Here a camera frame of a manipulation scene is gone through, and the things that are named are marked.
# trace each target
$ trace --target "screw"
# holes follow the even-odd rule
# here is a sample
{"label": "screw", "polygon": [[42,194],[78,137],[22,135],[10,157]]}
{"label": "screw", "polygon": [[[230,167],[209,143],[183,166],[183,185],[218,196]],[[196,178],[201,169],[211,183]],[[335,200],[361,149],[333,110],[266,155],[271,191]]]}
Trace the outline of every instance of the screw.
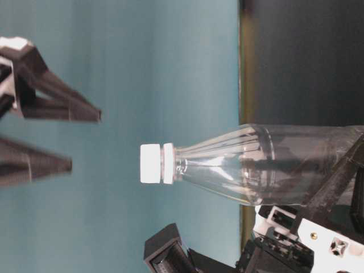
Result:
{"label": "screw", "polygon": [[335,256],[343,257],[347,246],[347,242],[341,241],[338,238],[334,238],[331,243],[330,250]]}
{"label": "screw", "polygon": [[311,233],[311,239],[317,240],[318,236],[316,232]]}

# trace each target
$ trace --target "clear plastic bottle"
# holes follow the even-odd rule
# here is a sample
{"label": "clear plastic bottle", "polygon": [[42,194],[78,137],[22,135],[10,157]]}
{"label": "clear plastic bottle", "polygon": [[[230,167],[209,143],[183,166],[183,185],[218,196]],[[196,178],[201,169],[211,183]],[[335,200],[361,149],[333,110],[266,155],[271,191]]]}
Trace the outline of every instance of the clear plastic bottle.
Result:
{"label": "clear plastic bottle", "polygon": [[188,181],[244,205],[303,204],[364,126],[246,124],[190,147],[140,147],[140,180]]}

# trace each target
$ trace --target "metal screw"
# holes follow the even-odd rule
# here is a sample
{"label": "metal screw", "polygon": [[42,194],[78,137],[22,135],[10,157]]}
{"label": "metal screw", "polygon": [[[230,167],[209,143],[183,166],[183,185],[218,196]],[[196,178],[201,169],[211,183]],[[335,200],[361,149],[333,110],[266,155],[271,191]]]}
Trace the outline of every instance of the metal screw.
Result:
{"label": "metal screw", "polygon": [[316,232],[311,233],[311,239],[317,240],[318,236]]}
{"label": "metal screw", "polygon": [[348,245],[349,244],[347,242],[341,241],[338,238],[334,238],[330,246],[330,251],[335,256],[343,257]]}

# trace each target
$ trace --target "teal wall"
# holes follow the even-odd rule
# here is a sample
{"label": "teal wall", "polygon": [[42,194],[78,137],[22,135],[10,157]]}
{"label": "teal wall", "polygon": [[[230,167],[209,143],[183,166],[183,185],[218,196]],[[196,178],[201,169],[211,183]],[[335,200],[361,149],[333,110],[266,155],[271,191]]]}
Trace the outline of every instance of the teal wall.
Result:
{"label": "teal wall", "polygon": [[2,134],[73,158],[73,173],[0,191],[0,264],[12,272],[147,272],[144,241],[177,222],[233,264],[238,205],[183,183],[139,182],[139,145],[188,145],[238,124],[237,4],[218,0],[0,0],[24,36],[103,110],[99,125],[24,121]]}

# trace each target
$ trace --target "white bottle cap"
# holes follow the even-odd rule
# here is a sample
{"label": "white bottle cap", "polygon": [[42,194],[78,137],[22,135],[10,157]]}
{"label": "white bottle cap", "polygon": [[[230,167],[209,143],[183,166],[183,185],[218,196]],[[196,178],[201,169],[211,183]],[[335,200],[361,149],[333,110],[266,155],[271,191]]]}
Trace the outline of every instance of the white bottle cap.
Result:
{"label": "white bottle cap", "polygon": [[140,182],[160,182],[160,146],[144,144],[140,146]]}
{"label": "white bottle cap", "polygon": [[164,150],[164,176],[163,183],[173,184],[174,162],[175,152],[172,143],[166,143],[163,145]]}

